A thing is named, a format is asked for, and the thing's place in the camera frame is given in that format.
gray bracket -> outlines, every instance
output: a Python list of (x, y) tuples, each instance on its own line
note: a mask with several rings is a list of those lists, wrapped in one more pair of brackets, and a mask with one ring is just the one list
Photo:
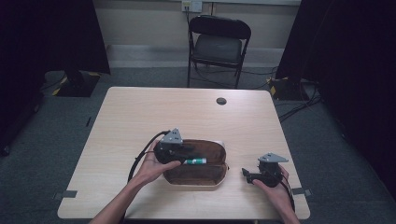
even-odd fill
[(278, 156), (272, 152), (267, 153), (261, 157), (259, 157), (259, 161), (263, 161), (263, 162), (285, 162), (285, 161), (289, 161), (286, 158), (283, 158), (281, 156)]
[(161, 143), (180, 144), (180, 145), (183, 144), (183, 139), (181, 138), (178, 128), (175, 128), (174, 130), (172, 130), (172, 132), (164, 136), (161, 139)]

black curtain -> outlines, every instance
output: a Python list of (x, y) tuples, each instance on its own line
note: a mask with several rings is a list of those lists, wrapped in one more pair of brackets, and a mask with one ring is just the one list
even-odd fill
[(44, 75), (66, 67), (110, 74), (92, 0), (0, 1), (1, 137), (39, 92)]
[(317, 81), (346, 139), (396, 198), (396, 3), (303, 0), (276, 78)]

black cable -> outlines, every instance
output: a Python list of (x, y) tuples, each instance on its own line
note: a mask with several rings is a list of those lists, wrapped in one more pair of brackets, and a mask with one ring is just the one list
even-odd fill
[[(196, 67), (195, 64), (194, 64), (193, 66), (194, 66), (195, 72), (198, 74), (198, 76), (199, 76), (201, 79), (195, 78), (195, 77), (192, 77), (191, 79), (215, 83), (215, 84), (217, 84), (217, 85), (219, 85), (219, 86), (221, 86), (221, 87), (224, 87), (224, 88), (232, 88), (232, 87), (233, 87), (233, 84), (224, 83), (224, 82), (218, 82), (218, 81), (213, 81), (213, 80), (210, 80), (210, 79), (207, 78), (207, 77), (203, 77), (202, 74), (201, 74), (201, 72), (204, 72), (204, 73), (207, 73), (207, 74), (226, 73), (226, 72), (233, 72), (233, 70), (203, 71), (202, 69), (199, 69), (198, 67)], [(276, 67), (273, 67), (272, 70), (271, 70), (271, 72), (269, 72), (269, 73), (253, 73), (253, 72), (247, 72), (247, 71), (245, 71), (245, 72), (242, 71), (242, 72), (248, 73), (248, 74), (252, 74), (252, 75), (259, 75), (259, 76), (271, 75), (271, 77), (270, 77), (270, 80), (271, 80), (273, 74), (276, 72), (276, 71), (274, 71), (276, 68), (277, 68), (277, 66), (276, 66)], [(266, 81), (264, 84), (260, 85), (259, 87), (255, 87), (255, 88), (252, 88), (252, 89), (250, 89), (250, 90), (257, 90), (257, 89), (259, 89), (259, 88), (261, 88), (261, 87), (264, 87), (264, 86), (266, 86), (266, 85), (268, 85), (268, 84), (269, 84), (269, 81)]]
[(283, 188), (285, 188), (286, 192), (288, 193), (289, 199), (290, 199), (290, 203), (291, 203), (291, 208), (295, 212), (296, 211), (296, 206), (295, 206), (295, 203), (294, 203), (293, 193), (291, 191), (289, 180), (284, 175), (282, 175), (282, 176), (283, 176), (283, 178), (285, 178), (286, 183), (288, 183), (288, 186), (286, 187), (286, 185), (285, 185), (285, 183), (283, 183), (283, 181), (280, 181), (280, 184), (282, 184)]
[(211, 16), (213, 16), (213, 7), (215, 7), (215, 3), (214, 3), (214, 2), (212, 2), (212, 8), (211, 8), (211, 10), (210, 10), (210, 15), (211, 15)]
[(190, 27), (190, 8), (184, 7), (184, 12), (186, 14), (187, 26)]
[[(140, 162), (140, 160), (142, 160), (143, 156), (146, 154), (146, 150), (147, 150), (148, 147), (152, 144), (152, 142), (154, 142), (154, 140), (155, 140), (158, 136), (160, 136), (160, 135), (162, 135), (162, 134), (167, 135), (167, 134), (170, 133), (170, 132), (171, 132), (171, 131), (163, 131), (163, 132), (157, 133), (154, 137), (151, 138), (151, 140), (149, 140), (148, 144), (145, 146), (145, 148), (143, 148), (143, 150), (140, 152), (140, 154), (139, 154), (136, 158), (134, 158), (134, 164), (132, 165), (131, 171), (130, 171), (129, 174), (128, 174), (128, 182), (127, 182), (127, 184), (129, 183), (129, 181), (130, 181), (130, 180), (132, 179), (132, 177), (134, 176), (134, 170), (136, 169), (137, 164)], [(126, 214), (126, 211), (124, 212), (123, 216), (120, 218), (120, 221), (119, 221), (120, 224), (121, 224), (121, 223), (124, 223), (124, 221), (125, 221), (125, 214)]]
[(278, 117), (279, 121), (283, 122), (286, 119), (288, 119), (289, 117), (291, 117), (292, 115), (294, 115), (295, 113), (301, 111), (302, 109), (308, 108), (308, 107), (310, 107), (312, 105), (315, 105), (315, 104), (319, 103), (320, 100), (321, 100), (321, 97), (320, 97), (320, 95), (319, 96), (315, 96), (316, 93), (317, 93), (317, 86), (315, 86), (315, 89), (314, 89), (314, 92), (313, 92), (313, 94), (311, 96), (311, 99), (308, 102), (303, 103), (303, 104), (301, 104), (299, 106), (296, 106), (291, 111), (279, 116)]
[[(289, 199), (290, 199), (291, 208), (292, 208), (293, 211), (295, 212), (295, 203), (294, 203), (293, 193), (292, 193), (292, 191), (291, 191), (291, 187), (290, 187), (290, 184), (289, 184), (288, 179), (287, 179), (283, 174), (281, 174), (281, 175), (282, 175), (282, 178), (279, 179), (279, 178), (277, 178), (272, 172), (270, 172), (268, 169), (266, 169), (266, 168), (264, 168), (264, 169), (265, 169), (265, 171), (266, 171), (267, 174), (271, 175), (274, 179), (276, 179), (277, 181), (279, 181), (279, 184), (281, 184), (281, 185), (283, 186), (283, 188), (285, 188), (286, 192), (288, 193)], [(283, 181), (282, 181), (283, 178), (286, 180), (286, 183), (288, 184), (287, 186), (286, 186), (285, 183), (283, 183)]]
[(300, 105), (301, 103), (285, 103), (285, 104), (278, 104), (275, 106), (281, 106), (281, 105)]

folding chair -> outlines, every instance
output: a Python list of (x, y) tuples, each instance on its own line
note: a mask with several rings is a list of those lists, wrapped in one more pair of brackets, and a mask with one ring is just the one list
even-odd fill
[[(193, 34), (198, 34), (195, 42)], [(236, 69), (234, 88), (237, 89), (250, 36), (249, 26), (240, 20), (208, 15), (192, 18), (189, 23), (187, 87), (190, 86), (191, 63), (195, 69), (196, 64), (202, 63)]]

wooden table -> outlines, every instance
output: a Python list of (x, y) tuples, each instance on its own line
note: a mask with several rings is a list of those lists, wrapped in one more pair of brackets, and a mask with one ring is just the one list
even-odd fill
[[(219, 97), (227, 104), (217, 104)], [(268, 152), (289, 159), (282, 165), (290, 186), (301, 186), (267, 91), (113, 87), (67, 188), (77, 195), (63, 198), (58, 216), (93, 218), (125, 186), (134, 158), (148, 141), (174, 128), (184, 139), (224, 142), (230, 170), (216, 189), (183, 189), (160, 176), (137, 194), (127, 218), (278, 219), (263, 192), (241, 172), (242, 167), (259, 172), (257, 159)], [(309, 218), (305, 196), (294, 200), (298, 218)]]

